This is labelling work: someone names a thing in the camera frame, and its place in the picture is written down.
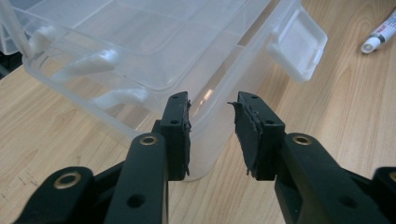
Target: marker pen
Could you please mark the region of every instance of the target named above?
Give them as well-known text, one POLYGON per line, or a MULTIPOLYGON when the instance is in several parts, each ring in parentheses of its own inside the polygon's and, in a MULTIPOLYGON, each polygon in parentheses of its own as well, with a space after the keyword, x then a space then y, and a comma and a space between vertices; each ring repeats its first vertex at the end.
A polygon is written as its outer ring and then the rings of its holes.
POLYGON ((396 34, 396 9, 390 16, 368 36, 361 46, 363 53, 371 53, 387 43, 396 34))

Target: transparent plastic bin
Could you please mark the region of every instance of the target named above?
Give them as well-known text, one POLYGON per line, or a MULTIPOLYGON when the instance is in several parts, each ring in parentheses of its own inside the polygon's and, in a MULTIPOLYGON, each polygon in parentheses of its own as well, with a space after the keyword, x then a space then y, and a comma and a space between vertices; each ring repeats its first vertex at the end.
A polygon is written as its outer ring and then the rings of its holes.
POLYGON ((9 2, 5 26, 26 70, 129 137, 187 91, 189 180, 208 173, 233 132, 227 102, 257 91, 274 60, 308 80, 327 41, 299 0, 9 2))
POLYGON ((6 55, 10 55, 18 51, 17 47, 12 41, 12 38, 9 36, 6 28, 1 25, 1 22, 0 22, 0 51, 6 55))

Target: wooden surface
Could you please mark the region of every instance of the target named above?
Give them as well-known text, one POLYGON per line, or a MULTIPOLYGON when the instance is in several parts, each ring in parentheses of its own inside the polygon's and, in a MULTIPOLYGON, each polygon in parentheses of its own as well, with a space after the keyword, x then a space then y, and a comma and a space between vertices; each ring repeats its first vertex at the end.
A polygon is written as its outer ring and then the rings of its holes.
MULTIPOLYGON (((396 7, 392 0, 304 0, 329 41, 311 81, 297 84, 275 66, 259 95, 287 132, 316 137, 345 168, 371 177, 396 165, 396 42, 369 55, 360 46, 396 7)), ((71 165, 96 174, 122 161, 127 148, 85 112, 27 75, 0 82, 0 223, 15 220, 54 171, 71 165)), ((171 223, 282 223, 272 182, 246 176, 233 135, 214 169, 170 184, 171 223)))

